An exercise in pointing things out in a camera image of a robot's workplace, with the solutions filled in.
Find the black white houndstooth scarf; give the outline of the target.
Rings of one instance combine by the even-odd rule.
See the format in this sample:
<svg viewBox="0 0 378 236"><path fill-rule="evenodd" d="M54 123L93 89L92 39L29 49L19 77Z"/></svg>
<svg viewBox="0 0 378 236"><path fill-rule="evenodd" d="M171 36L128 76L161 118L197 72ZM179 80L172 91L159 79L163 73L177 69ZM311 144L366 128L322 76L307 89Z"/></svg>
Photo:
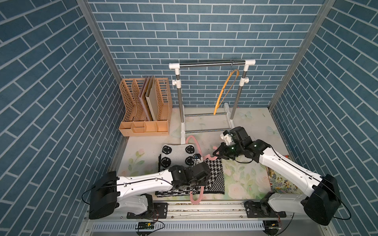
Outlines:
<svg viewBox="0 0 378 236"><path fill-rule="evenodd" d="M209 181L208 181L208 184L204 187L203 194L224 195L225 183L224 183L224 176L223 176L222 161L220 159L217 159L217 160L206 159L203 162L206 163L210 169ZM196 194L200 194L200 191L201 191L201 186L194 186L194 187L186 188L185 190L172 189L169 191L156 191L155 195L158 198L188 196L190 192L196 195Z"/></svg>

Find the black white smiley scarf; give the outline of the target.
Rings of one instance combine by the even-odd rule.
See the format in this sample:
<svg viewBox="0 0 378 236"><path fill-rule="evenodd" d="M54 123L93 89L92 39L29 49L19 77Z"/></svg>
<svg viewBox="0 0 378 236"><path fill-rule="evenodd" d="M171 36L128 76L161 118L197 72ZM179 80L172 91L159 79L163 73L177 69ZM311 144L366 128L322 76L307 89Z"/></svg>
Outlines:
<svg viewBox="0 0 378 236"><path fill-rule="evenodd" d="M193 167L201 162L203 162L202 156L193 144L165 144L158 157L158 171L168 170L175 165Z"/></svg>

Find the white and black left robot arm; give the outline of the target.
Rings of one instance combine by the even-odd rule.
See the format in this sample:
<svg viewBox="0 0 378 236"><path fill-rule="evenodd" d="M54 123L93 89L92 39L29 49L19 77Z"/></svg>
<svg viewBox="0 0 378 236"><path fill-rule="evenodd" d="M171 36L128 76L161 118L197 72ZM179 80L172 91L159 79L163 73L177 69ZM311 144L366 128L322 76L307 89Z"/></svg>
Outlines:
<svg viewBox="0 0 378 236"><path fill-rule="evenodd" d="M118 177L115 171L108 172L89 189L89 219L107 217L120 208L135 215L153 211L151 192L191 191L194 187L206 186L210 176L211 169L205 162L193 167L174 165L137 177Z"/></svg>

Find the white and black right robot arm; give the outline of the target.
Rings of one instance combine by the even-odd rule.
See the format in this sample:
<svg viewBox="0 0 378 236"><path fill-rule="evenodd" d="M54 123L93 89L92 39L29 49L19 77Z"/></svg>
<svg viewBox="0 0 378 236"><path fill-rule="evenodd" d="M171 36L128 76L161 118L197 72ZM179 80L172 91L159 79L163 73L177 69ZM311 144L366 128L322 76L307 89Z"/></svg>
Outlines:
<svg viewBox="0 0 378 236"><path fill-rule="evenodd" d="M293 212L306 214L316 223L327 226L342 204L337 180L327 174L321 176L296 164L263 140L252 140L245 129L238 126L221 134L223 142L213 156L235 160L243 155L282 175L301 194L280 194L269 192L260 203L245 202L245 208L258 211L258 216L271 217L274 213Z"/></svg>

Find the floral table mat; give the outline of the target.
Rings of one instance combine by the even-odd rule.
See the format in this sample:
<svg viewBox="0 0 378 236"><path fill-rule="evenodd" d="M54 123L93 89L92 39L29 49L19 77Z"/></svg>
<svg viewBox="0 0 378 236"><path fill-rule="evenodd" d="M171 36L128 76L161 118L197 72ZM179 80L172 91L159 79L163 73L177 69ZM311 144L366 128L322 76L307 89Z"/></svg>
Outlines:
<svg viewBox="0 0 378 236"><path fill-rule="evenodd" d="M228 127L224 110L216 116L213 108L185 107L186 129L193 130L193 136L201 147L202 154L212 154L220 145L223 128ZM233 122L242 126L252 139L261 139L273 146L282 155L289 152L279 134L276 124L267 108L238 108ZM172 110L169 135L130 137L123 158L118 166L119 176L134 177L158 172L158 156L164 144L180 144L180 112ZM224 160L224 194L205 194L202 201L261 199L271 191L270 173L265 166L246 163L243 156L238 161Z"/></svg>

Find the colourful floral booklet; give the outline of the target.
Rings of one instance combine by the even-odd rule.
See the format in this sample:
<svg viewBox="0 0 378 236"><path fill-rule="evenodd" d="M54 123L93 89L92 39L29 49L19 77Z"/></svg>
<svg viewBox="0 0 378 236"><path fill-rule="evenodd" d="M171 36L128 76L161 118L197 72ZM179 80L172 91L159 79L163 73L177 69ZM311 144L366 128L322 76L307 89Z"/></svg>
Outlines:
<svg viewBox="0 0 378 236"><path fill-rule="evenodd" d="M271 190L280 194L302 194L303 192L287 178L266 166Z"/></svg>

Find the left green circuit board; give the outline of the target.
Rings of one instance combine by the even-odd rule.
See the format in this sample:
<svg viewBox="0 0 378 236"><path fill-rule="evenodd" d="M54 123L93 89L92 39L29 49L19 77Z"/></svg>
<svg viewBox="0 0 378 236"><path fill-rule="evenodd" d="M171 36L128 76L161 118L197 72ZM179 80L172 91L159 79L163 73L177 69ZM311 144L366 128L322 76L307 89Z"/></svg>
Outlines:
<svg viewBox="0 0 378 236"><path fill-rule="evenodd" d="M148 231L154 230L155 223L154 222L138 222L136 226L137 231Z"/></svg>

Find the green circuit board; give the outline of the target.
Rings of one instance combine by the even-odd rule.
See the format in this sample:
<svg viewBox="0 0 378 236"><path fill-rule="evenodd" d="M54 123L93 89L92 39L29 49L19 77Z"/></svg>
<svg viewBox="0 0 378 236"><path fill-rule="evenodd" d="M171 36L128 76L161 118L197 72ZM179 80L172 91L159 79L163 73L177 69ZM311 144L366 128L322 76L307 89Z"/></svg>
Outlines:
<svg viewBox="0 0 378 236"><path fill-rule="evenodd" d="M276 236L281 229L280 223L277 220L264 220L263 226L263 232L268 236Z"/></svg>
<svg viewBox="0 0 378 236"><path fill-rule="evenodd" d="M136 226L137 231L148 231L154 230L155 223L154 222L138 222Z"/></svg>

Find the white and steel clothes rack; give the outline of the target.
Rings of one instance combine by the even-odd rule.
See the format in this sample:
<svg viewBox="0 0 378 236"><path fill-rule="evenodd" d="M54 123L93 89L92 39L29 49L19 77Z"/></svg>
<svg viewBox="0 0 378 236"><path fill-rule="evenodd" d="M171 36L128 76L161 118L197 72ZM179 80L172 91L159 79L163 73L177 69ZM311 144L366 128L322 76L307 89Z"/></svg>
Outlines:
<svg viewBox="0 0 378 236"><path fill-rule="evenodd" d="M167 64L173 71L172 87L179 108L180 143L186 143L189 135L206 132L223 132L235 127L234 118L241 100L243 87L251 84L247 73L255 68L256 59L189 60ZM221 102L217 115L223 116L220 125L194 128L188 125L190 108L207 108L214 113L217 101Z"/></svg>

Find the beige folder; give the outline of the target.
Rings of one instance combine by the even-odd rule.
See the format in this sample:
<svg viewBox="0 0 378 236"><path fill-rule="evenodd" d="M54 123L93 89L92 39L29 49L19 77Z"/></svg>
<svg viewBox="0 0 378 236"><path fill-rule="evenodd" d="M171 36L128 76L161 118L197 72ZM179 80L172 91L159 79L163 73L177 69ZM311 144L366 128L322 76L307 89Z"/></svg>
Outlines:
<svg viewBox="0 0 378 236"><path fill-rule="evenodd" d="M158 102L156 93L156 79L152 76L149 79L148 87L146 90L145 98L151 115L151 120L156 121L158 118Z"/></svg>

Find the right green circuit board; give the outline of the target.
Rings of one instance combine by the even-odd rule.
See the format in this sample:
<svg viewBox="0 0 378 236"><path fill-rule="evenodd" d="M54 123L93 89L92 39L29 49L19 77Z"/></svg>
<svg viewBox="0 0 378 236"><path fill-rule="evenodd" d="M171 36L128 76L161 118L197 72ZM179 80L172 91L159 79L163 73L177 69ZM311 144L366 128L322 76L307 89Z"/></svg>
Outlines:
<svg viewBox="0 0 378 236"><path fill-rule="evenodd" d="M268 236L276 236L281 229L280 223L277 220L264 220L263 226L263 232Z"/></svg>

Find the purple folder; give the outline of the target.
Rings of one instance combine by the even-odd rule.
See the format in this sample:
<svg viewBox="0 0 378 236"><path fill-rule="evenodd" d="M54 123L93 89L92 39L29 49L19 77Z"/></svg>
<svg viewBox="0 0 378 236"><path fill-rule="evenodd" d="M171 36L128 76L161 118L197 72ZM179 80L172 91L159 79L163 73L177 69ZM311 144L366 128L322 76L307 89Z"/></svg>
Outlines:
<svg viewBox="0 0 378 236"><path fill-rule="evenodd" d="M142 105L144 114L146 115L146 121L152 121L152 116L151 116L151 113L147 104L147 99L146 99L146 92L149 86L149 80L150 80L150 77L145 78L144 83L142 85L141 92L139 94L139 101Z"/></svg>

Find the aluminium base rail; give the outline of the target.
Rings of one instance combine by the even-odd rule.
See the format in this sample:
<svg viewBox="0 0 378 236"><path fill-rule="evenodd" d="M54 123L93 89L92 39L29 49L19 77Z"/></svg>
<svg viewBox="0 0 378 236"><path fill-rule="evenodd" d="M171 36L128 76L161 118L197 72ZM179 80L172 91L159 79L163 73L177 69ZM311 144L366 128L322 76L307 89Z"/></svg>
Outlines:
<svg viewBox="0 0 378 236"><path fill-rule="evenodd" d="M89 220L85 218L80 236L266 236L264 220L277 220L279 236L335 236L333 224L322 226L308 216L285 212L286 218L248 218L244 201L204 201L192 205L188 201L157 201L168 203L166 219L127 219L127 213ZM155 229L137 231L138 222L154 222Z"/></svg>

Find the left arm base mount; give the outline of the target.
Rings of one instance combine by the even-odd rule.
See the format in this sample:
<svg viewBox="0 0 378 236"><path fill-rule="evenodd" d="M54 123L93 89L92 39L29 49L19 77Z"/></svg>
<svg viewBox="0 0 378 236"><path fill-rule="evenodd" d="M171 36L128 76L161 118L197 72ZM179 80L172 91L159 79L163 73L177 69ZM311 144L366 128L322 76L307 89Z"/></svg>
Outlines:
<svg viewBox="0 0 378 236"><path fill-rule="evenodd" d="M128 212L127 219L166 219L167 213L168 203L153 203L153 209L147 210L140 215L135 215L134 213Z"/></svg>

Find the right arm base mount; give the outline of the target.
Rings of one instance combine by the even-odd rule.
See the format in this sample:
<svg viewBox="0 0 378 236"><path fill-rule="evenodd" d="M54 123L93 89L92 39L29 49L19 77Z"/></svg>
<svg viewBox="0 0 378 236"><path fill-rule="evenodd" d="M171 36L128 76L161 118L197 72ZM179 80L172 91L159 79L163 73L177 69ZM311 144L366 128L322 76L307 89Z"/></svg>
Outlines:
<svg viewBox="0 0 378 236"><path fill-rule="evenodd" d="M244 203L244 208L248 218L286 218L284 211L274 211L268 204L268 199L260 201L248 200Z"/></svg>

